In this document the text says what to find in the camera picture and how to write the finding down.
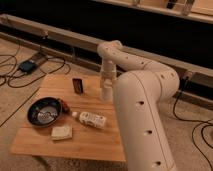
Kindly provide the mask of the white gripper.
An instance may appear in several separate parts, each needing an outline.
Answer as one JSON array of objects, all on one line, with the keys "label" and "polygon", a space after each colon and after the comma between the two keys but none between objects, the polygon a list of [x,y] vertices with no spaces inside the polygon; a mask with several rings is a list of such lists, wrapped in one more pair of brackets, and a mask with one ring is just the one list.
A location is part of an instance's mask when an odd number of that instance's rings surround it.
[{"label": "white gripper", "polygon": [[116,77],[116,65],[110,60],[103,60],[100,70],[100,87],[112,87]]}]

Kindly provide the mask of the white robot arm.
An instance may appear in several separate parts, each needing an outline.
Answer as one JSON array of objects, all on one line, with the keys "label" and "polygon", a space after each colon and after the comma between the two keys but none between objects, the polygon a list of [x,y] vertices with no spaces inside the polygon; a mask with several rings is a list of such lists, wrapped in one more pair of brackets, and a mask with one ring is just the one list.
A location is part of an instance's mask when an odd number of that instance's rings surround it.
[{"label": "white robot arm", "polygon": [[179,88],[177,72],[160,62],[102,42],[101,75],[113,81],[113,102],[128,171],[178,171],[158,113],[158,103]]}]

